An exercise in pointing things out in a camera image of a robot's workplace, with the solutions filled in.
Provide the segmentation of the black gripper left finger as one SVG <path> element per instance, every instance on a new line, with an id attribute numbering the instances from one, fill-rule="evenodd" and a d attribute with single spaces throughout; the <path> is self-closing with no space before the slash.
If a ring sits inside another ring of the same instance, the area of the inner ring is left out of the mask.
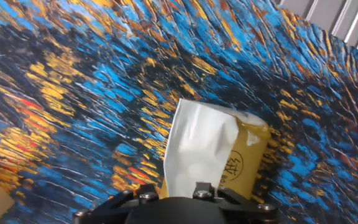
<path id="1" fill-rule="evenodd" d="M 153 184 L 141 185 L 137 190 L 124 190 L 93 209 L 82 209 L 72 215 L 73 224 L 121 224 L 129 213 L 147 202 L 158 200 Z"/>

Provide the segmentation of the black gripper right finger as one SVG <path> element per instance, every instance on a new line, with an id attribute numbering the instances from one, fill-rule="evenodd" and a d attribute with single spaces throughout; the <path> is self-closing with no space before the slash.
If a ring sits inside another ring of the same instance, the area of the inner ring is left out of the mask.
<path id="1" fill-rule="evenodd" d="M 193 199 L 213 205 L 226 223 L 278 224 L 278 208 L 271 203 L 254 203 L 227 187 L 197 182 Z"/>

